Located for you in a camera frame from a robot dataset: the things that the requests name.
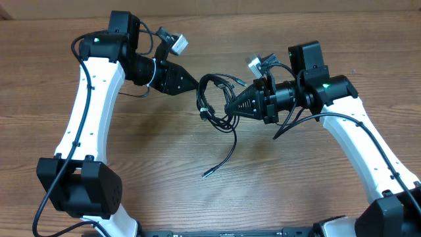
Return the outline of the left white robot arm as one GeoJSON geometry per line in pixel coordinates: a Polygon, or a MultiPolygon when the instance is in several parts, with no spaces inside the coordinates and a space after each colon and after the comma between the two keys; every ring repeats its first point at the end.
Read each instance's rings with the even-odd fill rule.
{"type": "Polygon", "coordinates": [[[52,158],[38,161],[36,174],[52,203],[91,225],[100,236],[141,236],[140,223],[122,205],[122,180],[107,165],[107,138],[116,98],[127,80],[168,95],[193,91],[198,83],[187,70],[168,60],[188,45],[183,34],[165,28],[148,52],[138,53],[139,34],[147,25],[128,11],[113,11],[106,30],[76,38],[72,53],[80,82],[68,126],[52,158]]]}

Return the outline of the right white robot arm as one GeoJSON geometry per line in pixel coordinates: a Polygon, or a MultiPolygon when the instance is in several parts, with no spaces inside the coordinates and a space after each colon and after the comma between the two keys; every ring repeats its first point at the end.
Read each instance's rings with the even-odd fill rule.
{"type": "Polygon", "coordinates": [[[227,104],[229,115],[278,122],[281,111],[298,107],[336,139],[362,182],[367,209],[358,217],[338,216],[311,227],[284,228],[283,236],[419,236],[420,179],[395,156],[364,109],[346,76],[331,76],[319,42],[288,49],[293,80],[276,83],[274,55],[254,56],[248,67],[255,80],[227,104]]]}

